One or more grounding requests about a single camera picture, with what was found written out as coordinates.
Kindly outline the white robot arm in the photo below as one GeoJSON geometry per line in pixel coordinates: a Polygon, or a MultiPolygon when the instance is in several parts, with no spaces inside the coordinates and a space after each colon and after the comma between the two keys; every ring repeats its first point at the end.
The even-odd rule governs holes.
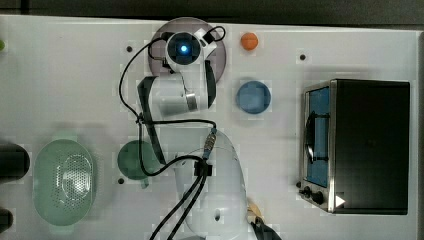
{"type": "Polygon", "coordinates": [[[209,55],[218,39],[203,29],[195,33],[164,32],[165,76],[146,76],[137,86],[139,126],[147,133],[163,167],[174,170],[179,201],[161,220],[149,240],[177,212],[181,217],[166,240],[176,240],[181,227],[203,240],[253,240],[247,220],[247,196],[237,153],[212,120],[194,114],[209,109],[216,82],[209,55]]]}

